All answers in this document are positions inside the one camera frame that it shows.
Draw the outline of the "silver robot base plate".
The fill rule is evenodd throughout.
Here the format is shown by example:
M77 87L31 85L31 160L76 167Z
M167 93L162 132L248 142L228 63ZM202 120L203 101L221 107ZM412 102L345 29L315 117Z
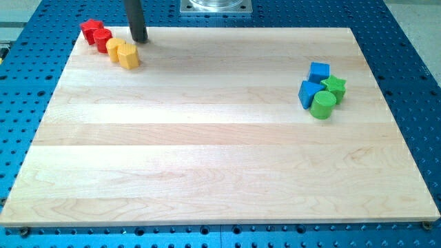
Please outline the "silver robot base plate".
M252 0L181 0L180 13L251 13Z

